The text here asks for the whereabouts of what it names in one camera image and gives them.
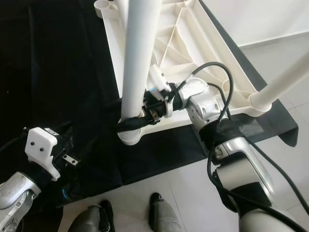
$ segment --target black cloth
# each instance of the black cloth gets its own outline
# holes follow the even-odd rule
[[[253,85],[262,89],[262,77],[203,6]],[[68,120],[76,153],[93,142],[71,176],[74,183],[62,176],[40,194],[34,209],[66,204],[61,189],[73,188],[75,201],[207,157],[192,126],[145,135],[134,146],[119,141],[110,125],[120,111],[104,109],[119,95],[103,20],[92,0],[4,1],[0,32],[0,145],[24,126],[53,128]],[[259,118],[233,119],[255,142],[279,135],[296,145],[297,124],[279,101]],[[23,150],[21,141],[0,154],[0,183],[27,162]]]

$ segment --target white tile floor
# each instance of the white tile floor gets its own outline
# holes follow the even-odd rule
[[[244,50],[244,53],[267,82],[280,73],[282,58],[284,63],[301,56],[307,40],[295,39],[289,44],[270,44],[267,47]],[[299,126],[299,139],[295,148],[287,146],[279,137],[274,137],[258,145],[271,156],[295,181],[305,199],[309,201],[309,80],[285,94],[281,101]],[[299,205],[297,198],[285,180],[263,160],[275,185],[275,204],[288,212],[309,230],[309,220]],[[59,232],[66,232],[74,218],[90,204],[103,199],[112,202],[114,222],[117,232],[149,232],[147,225],[148,200],[152,192],[158,191],[171,204],[186,232],[233,232],[238,231],[238,216],[227,210],[221,203],[215,187],[206,177],[206,161],[202,160],[173,171],[160,174],[140,182],[87,198],[64,208]]]

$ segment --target floor tile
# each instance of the floor tile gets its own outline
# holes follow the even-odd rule
[[[288,91],[285,95],[294,107],[309,103],[309,78],[300,82],[297,86]]]
[[[281,38],[268,43],[255,44],[241,48],[251,64],[257,69],[264,80],[269,84],[293,66],[299,59],[309,52],[309,33],[297,37]],[[309,102],[309,78],[286,92],[293,107]],[[287,109],[293,107],[282,101]]]
[[[146,220],[129,223],[121,227],[119,230],[117,230],[116,228],[115,230],[116,232],[153,232],[148,225],[148,221]]]
[[[305,229],[309,231],[308,215],[301,205],[288,210],[288,213]]]
[[[116,231],[126,231],[127,226],[144,226],[148,220],[149,198],[155,191],[160,192],[181,220],[166,174],[161,174],[65,206],[64,219],[58,232],[66,232],[80,212],[104,199],[112,203]]]
[[[288,99],[288,97],[286,95],[283,95],[279,98],[279,100],[281,101],[281,103],[283,104],[283,106],[287,109],[293,109],[294,105],[292,104],[292,102]]]
[[[296,110],[302,115],[309,125],[309,103],[297,107]]]
[[[238,231],[238,215],[221,202],[206,174],[206,160],[168,172],[187,232]]]

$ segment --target power cord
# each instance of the power cord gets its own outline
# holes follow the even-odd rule
[[[229,82],[230,82],[229,94],[228,94],[226,103],[225,103],[225,105],[224,105],[224,107],[223,107],[223,109],[222,109],[222,111],[221,111],[221,113],[219,115],[219,118],[218,118],[218,124],[217,124],[217,128],[216,128],[216,131],[218,131],[218,128],[220,127],[220,124],[221,124],[221,120],[224,117],[225,113],[227,112],[228,106],[230,105],[231,100],[232,100],[232,95],[233,95],[233,91],[234,91],[234,82],[233,82],[233,78],[232,78],[230,70],[224,64],[221,64],[219,62],[205,63],[205,64],[201,65],[200,67],[198,67],[196,70],[194,70],[192,72],[192,74],[195,75],[196,73],[198,73],[202,69],[204,69],[204,68],[206,68],[208,66],[211,66],[211,65],[216,65],[216,66],[219,66],[219,67],[223,68],[225,70],[225,72],[226,72],[226,74],[228,76]],[[229,191],[229,190],[225,189],[211,174],[211,160],[212,160],[212,157],[213,157],[213,153],[214,153],[214,142],[212,144],[212,148],[210,149],[208,160],[207,160],[207,175],[208,175],[208,178],[210,179],[210,181],[217,188],[219,188],[220,190],[222,190],[223,192],[225,192],[227,195],[229,195],[231,197],[239,198],[239,199],[241,199],[243,201],[246,201],[248,204],[253,205],[254,207],[260,208],[260,209],[268,212],[270,215],[272,215],[273,217],[277,218],[278,220],[280,220],[281,222],[283,222],[284,224],[286,224],[291,229],[293,229],[293,230],[295,230],[297,232],[305,232],[306,231],[304,228],[302,228],[300,225],[298,225],[292,219],[290,219],[289,217],[285,216],[284,214],[278,212],[277,210],[275,210],[275,209],[273,209],[271,207],[268,207],[268,206],[266,206],[264,204],[261,204],[259,202],[250,200],[250,199],[248,199],[246,197],[243,197],[243,196],[241,196],[239,194],[236,194],[236,193],[234,193],[232,191]]]
[[[0,147],[0,153],[2,153],[4,150],[6,150],[8,147],[10,147],[11,145],[15,144],[19,140],[26,138],[27,137],[27,132],[28,132],[28,129],[26,127],[23,128],[23,132],[19,136],[11,139],[7,143],[5,143],[2,147]]]

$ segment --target white tube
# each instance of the white tube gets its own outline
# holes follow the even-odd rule
[[[161,6],[162,0],[129,1],[121,120],[140,116]],[[133,145],[140,140],[141,130],[118,135]]]
[[[126,33],[127,18],[129,11],[129,0],[115,0],[115,3],[118,7],[118,13],[121,18],[122,27],[124,29],[124,32]]]
[[[255,108],[269,110],[275,100],[306,77],[309,77],[309,53],[260,92],[250,95],[250,102]]]

